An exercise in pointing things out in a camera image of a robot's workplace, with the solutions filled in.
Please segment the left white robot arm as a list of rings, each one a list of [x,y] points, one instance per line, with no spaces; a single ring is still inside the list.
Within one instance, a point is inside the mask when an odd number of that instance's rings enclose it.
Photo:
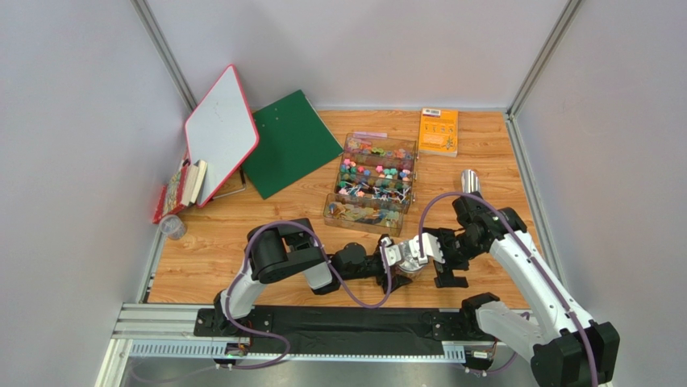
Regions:
[[[381,307],[393,291],[412,282],[391,260],[393,240],[387,235],[371,254],[359,243],[328,254],[310,220],[298,218],[255,227],[248,232],[247,242],[235,279],[214,300],[215,314],[228,323],[247,317],[267,285],[298,274],[316,295],[346,289],[349,280],[373,277],[383,298],[376,304],[356,300],[367,309]]]

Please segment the silver metal scoop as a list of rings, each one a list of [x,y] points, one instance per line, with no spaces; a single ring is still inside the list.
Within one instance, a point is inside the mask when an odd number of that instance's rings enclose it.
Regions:
[[[481,183],[477,173],[472,169],[464,169],[460,174],[460,184],[463,192],[467,194],[481,194]]]

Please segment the clear compartment candy box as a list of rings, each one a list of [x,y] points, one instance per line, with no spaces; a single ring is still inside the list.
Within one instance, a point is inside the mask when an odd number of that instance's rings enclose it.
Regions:
[[[326,225],[393,237],[414,202],[417,143],[349,133],[323,208]]]

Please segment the clear plastic jar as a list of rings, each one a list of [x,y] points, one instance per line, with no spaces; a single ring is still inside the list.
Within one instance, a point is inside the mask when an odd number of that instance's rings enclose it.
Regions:
[[[422,271],[426,268],[425,265],[417,265],[410,262],[403,262],[395,265],[397,275],[406,277],[415,281],[420,277]]]

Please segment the silver round jar lid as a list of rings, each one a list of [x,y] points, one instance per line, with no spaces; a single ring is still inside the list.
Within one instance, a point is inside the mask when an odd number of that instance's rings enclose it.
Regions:
[[[418,251],[415,248],[411,247],[408,243],[401,243],[398,246],[401,250],[403,257],[401,263],[410,262],[417,265],[426,265],[420,260]]]

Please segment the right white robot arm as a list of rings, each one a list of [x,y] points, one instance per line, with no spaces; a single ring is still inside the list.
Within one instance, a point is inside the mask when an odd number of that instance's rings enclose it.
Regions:
[[[527,360],[540,386],[599,386],[612,381],[620,336],[611,322],[596,322],[546,265],[516,214],[488,203],[478,192],[452,192],[464,229],[460,246],[469,257],[488,252],[509,274],[536,321],[504,302],[475,306],[479,329]]]

